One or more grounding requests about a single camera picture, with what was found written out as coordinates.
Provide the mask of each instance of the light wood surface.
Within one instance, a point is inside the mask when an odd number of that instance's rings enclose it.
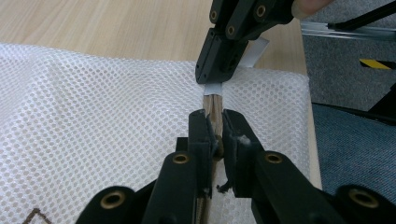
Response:
[[[0,42],[46,46],[117,58],[196,61],[211,0],[2,0]],[[257,63],[306,74],[300,23],[279,25]],[[320,186],[312,111],[311,181]]]

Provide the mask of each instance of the screw hole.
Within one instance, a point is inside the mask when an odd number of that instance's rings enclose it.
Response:
[[[177,154],[176,156],[174,156],[173,158],[173,162],[177,163],[177,164],[183,164],[188,162],[190,159],[187,155],[184,154]]]
[[[353,202],[368,208],[377,208],[379,206],[378,200],[368,192],[361,189],[351,189],[348,193],[349,198]]]
[[[212,13],[210,13],[210,19],[215,20],[217,17],[218,17],[217,11],[212,11]]]
[[[228,66],[228,70],[229,70],[229,71],[233,70],[233,68],[237,65],[237,64],[236,64],[236,59],[237,59],[237,58],[238,58],[238,55],[235,54],[235,55],[233,56],[233,59],[230,61],[229,66]]]
[[[264,5],[261,5],[261,6],[257,7],[256,15],[258,17],[262,17],[264,15],[264,13],[265,13],[265,6]]]
[[[235,32],[235,28],[233,26],[229,26],[227,32],[229,35],[233,35],[233,32]]]
[[[266,154],[265,159],[271,163],[281,163],[282,158],[276,154]]]
[[[100,205],[105,209],[113,209],[122,205],[124,201],[125,194],[122,191],[116,190],[103,197]]]

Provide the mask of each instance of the mesh cloth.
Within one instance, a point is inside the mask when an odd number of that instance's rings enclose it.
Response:
[[[100,190],[141,189],[177,137],[187,136],[203,94],[191,62],[1,44],[0,222],[22,223],[38,208],[53,223],[74,223]],[[307,77],[239,69],[223,99],[266,149],[285,153],[308,176]],[[224,178],[218,169],[214,184]],[[249,200],[231,192],[214,192],[210,211],[210,223],[254,223]]]

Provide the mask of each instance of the gray fabric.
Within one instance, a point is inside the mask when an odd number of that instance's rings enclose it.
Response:
[[[396,70],[362,67],[359,59],[395,62],[396,43],[304,35],[314,103],[369,110],[396,83]]]
[[[348,21],[378,7],[382,7],[390,2],[392,2],[392,0],[335,0],[314,16],[305,19],[305,21],[326,23]],[[375,21],[368,26],[396,28],[396,14],[390,15],[382,20]]]
[[[313,105],[323,189],[358,184],[396,203],[396,127]]]

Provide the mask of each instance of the black plastic part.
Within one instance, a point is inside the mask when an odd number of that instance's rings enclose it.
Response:
[[[260,6],[258,2],[268,4],[263,18],[257,18],[256,15],[257,7]],[[286,24],[292,20],[292,2],[214,0],[209,18],[216,25],[209,29],[195,67],[197,83],[221,83],[229,80],[241,61],[249,40],[257,39],[262,32],[277,24]]]
[[[252,9],[255,5],[255,0],[241,0],[238,1],[233,15],[227,23],[226,30],[224,31],[227,38],[231,40],[239,40],[246,34],[255,24]]]
[[[209,19],[217,25],[216,28],[225,29],[225,25],[233,15],[237,3],[238,0],[213,0]]]
[[[382,18],[385,18],[393,13],[396,13],[396,1],[388,3],[382,7],[379,7],[373,11],[370,11],[366,14],[363,14],[349,21],[329,23],[328,27],[335,30],[352,31],[361,28],[362,26],[372,23],[374,21],[378,21]]]
[[[255,156],[262,144],[245,117],[232,110],[223,110],[224,165],[228,181],[237,198],[251,198],[256,183]]]
[[[390,88],[390,92],[369,110],[369,113],[396,120],[396,83]]]
[[[187,151],[189,147],[188,137],[178,137],[176,141],[176,151]]]
[[[155,181],[146,185],[138,192],[131,189],[115,186],[104,189],[97,193],[78,218],[77,224],[126,224],[140,223],[146,211],[149,197],[154,188]],[[106,209],[101,205],[101,201],[109,194],[121,192],[123,203],[112,209]]]
[[[228,81],[241,61],[248,41],[232,41],[217,28],[209,29],[195,66],[198,84]]]
[[[209,118],[205,111],[197,110],[189,115],[188,151],[197,162],[198,196],[212,196],[212,158],[218,149]]]
[[[251,211],[257,224],[279,224],[279,218],[270,203],[251,200]]]
[[[255,168],[280,223],[346,223],[288,157],[274,151],[260,152]]]
[[[396,223],[396,206],[365,187],[343,186],[337,190],[335,200],[338,212],[348,223]]]
[[[192,153],[169,154],[163,162],[141,223],[195,223],[196,174],[196,159]]]

